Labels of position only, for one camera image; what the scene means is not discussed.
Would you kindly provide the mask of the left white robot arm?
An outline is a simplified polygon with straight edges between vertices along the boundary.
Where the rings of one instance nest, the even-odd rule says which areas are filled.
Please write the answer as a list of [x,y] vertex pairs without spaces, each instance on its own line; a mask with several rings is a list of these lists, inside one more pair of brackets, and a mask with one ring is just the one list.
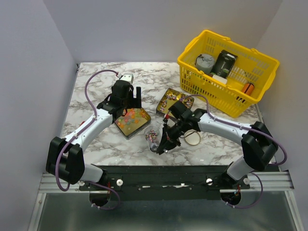
[[69,184],[90,181],[96,190],[107,183],[104,170],[93,164],[85,164],[84,152],[92,141],[111,126],[128,109],[141,108],[141,88],[131,82],[118,80],[111,87],[104,101],[94,108],[93,115],[65,138],[55,137],[50,142],[46,171],[57,180]]

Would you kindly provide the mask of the hinged candy tin box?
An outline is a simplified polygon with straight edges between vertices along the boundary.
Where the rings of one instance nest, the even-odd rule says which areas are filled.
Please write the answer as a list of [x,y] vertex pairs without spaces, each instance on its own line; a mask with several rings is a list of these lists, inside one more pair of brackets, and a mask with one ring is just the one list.
[[[177,90],[168,88],[156,107],[156,114],[164,117],[165,114],[175,120],[175,117],[169,111],[169,108],[181,98],[187,95]],[[120,133],[129,140],[134,135],[142,131],[151,123],[151,116],[143,108],[127,109],[126,114],[115,121],[115,126]]]

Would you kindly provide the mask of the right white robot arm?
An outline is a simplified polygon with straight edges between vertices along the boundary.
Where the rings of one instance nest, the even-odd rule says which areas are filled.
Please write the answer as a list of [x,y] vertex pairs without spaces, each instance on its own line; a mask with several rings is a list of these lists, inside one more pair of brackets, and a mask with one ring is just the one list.
[[244,130],[245,124],[239,127],[231,125],[231,121],[219,122],[212,119],[204,109],[171,109],[177,119],[173,126],[164,124],[162,138],[156,149],[157,154],[162,154],[180,146],[179,137],[188,130],[207,132],[226,138],[242,147],[243,156],[232,162],[221,176],[222,185],[228,189],[233,188],[239,180],[254,170],[263,171],[278,151],[278,145],[269,139],[269,131],[261,122],[253,125],[247,124],[249,129]]

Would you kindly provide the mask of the silver metal scoop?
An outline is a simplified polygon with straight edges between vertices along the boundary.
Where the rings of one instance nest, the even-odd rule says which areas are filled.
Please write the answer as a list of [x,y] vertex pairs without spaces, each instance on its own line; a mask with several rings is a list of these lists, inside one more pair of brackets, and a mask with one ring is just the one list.
[[150,149],[151,152],[155,153],[157,151],[158,147],[159,147],[159,143],[151,142],[149,144],[149,149]]

